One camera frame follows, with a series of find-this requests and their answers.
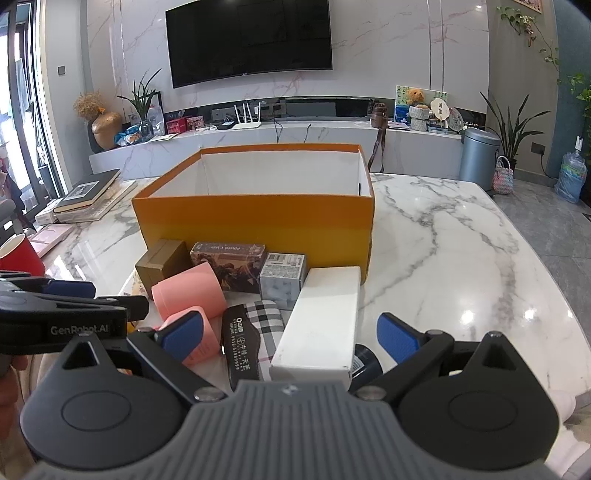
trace pink notebook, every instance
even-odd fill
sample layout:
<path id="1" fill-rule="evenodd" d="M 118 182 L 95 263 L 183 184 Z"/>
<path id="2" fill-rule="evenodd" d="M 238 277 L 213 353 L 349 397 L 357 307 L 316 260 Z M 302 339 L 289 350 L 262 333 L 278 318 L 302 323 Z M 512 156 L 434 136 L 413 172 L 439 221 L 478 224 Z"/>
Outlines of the pink notebook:
<path id="1" fill-rule="evenodd" d="M 42 258 L 43 255 L 61 242 L 73 228 L 73 225 L 52 223 L 43 227 L 35 235 L 30 236 L 29 241 L 39 258 Z"/>

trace black book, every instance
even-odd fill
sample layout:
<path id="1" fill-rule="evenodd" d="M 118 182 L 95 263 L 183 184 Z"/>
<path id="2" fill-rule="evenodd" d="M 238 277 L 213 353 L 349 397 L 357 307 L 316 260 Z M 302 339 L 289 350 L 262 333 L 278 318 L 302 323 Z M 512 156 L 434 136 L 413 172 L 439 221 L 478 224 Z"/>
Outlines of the black book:
<path id="1" fill-rule="evenodd" d="M 92 205 L 109 188 L 117 175 L 119 175 L 118 168 L 84 177 L 68 195 L 63 197 L 53 211 L 55 213 L 67 212 L 68 210 Z"/>

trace orange box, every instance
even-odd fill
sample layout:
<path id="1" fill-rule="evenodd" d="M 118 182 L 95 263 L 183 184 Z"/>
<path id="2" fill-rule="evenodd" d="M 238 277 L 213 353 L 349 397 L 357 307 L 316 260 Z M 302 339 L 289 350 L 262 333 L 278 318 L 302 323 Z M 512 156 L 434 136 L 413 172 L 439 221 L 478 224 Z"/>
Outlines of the orange box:
<path id="1" fill-rule="evenodd" d="M 367 276 L 375 198 L 359 145 L 204 148 L 132 204 L 148 248 L 161 238 L 264 244 Z"/>

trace gold vase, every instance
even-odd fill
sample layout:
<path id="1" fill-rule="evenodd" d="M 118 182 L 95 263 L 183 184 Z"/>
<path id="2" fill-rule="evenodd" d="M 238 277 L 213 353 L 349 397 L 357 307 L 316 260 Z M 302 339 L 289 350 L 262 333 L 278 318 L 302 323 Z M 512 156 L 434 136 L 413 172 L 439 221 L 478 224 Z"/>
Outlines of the gold vase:
<path id="1" fill-rule="evenodd" d="M 115 146 L 115 135 L 121 132 L 123 117 L 117 112 L 105 112 L 92 123 L 92 133 L 96 142 L 105 150 Z"/>

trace blue gripper pad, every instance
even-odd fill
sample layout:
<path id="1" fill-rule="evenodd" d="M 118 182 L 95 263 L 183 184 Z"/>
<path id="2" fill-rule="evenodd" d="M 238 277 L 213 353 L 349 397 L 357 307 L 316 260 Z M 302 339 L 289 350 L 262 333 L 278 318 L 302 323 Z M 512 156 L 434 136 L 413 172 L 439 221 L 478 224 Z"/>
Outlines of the blue gripper pad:
<path id="1" fill-rule="evenodd" d="M 163 335 L 160 346 L 182 362 L 203 339 L 203 317 L 199 312 L 188 312 L 159 333 Z"/>
<path id="2" fill-rule="evenodd" d="M 376 327 L 378 343 L 398 364 L 404 362 L 420 348 L 418 338 L 381 314 Z"/>
<path id="3" fill-rule="evenodd" d="M 90 281 L 51 280 L 43 288 L 43 293 L 62 297 L 93 299 L 96 295 L 96 288 Z"/>

